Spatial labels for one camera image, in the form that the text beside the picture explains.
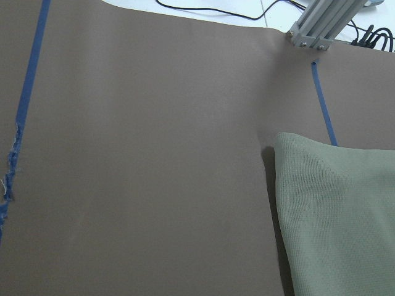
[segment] folded towel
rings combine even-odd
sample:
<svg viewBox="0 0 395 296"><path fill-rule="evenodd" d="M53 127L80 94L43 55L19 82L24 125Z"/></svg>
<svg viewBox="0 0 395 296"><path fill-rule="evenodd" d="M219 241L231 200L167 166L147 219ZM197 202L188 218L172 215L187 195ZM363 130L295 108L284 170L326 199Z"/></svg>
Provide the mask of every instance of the folded towel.
<svg viewBox="0 0 395 296"><path fill-rule="evenodd" d="M295 295L395 295L395 151L281 133L275 153Z"/></svg>

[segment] torn blue tape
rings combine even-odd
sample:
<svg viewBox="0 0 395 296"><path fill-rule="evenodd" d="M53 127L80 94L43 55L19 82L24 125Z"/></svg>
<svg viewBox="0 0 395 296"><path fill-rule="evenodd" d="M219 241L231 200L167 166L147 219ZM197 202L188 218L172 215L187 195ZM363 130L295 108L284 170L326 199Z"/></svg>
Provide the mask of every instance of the torn blue tape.
<svg viewBox="0 0 395 296"><path fill-rule="evenodd" d="M3 232L4 220L7 218L8 204L12 200L12 185L14 183L17 169L20 146L22 145L23 130L25 128L27 110L29 108L31 91L35 82L38 59L40 57L41 43L43 42L44 29L47 21L48 10L51 0L43 0L39 12L35 38L31 47L29 63L27 66L25 81L23 82L22 93L20 95L17 116L15 118L16 133L14 143L8 155L9 171L4 177L3 203L0 204L0 243Z"/></svg>
<svg viewBox="0 0 395 296"><path fill-rule="evenodd" d="M325 97L323 96L320 77L318 76L317 64L318 64L318 60L315 60L314 62L311 63L311 71L313 73L314 85L315 85L315 89L317 90L318 100L320 101L323 119L326 124L326 130L328 131L328 135L329 135L331 144L332 144L332 146L337 146L338 142L336 140L335 131L333 130L333 127L332 127L332 122L331 122L331 118L329 116L328 108L326 107Z"/></svg>

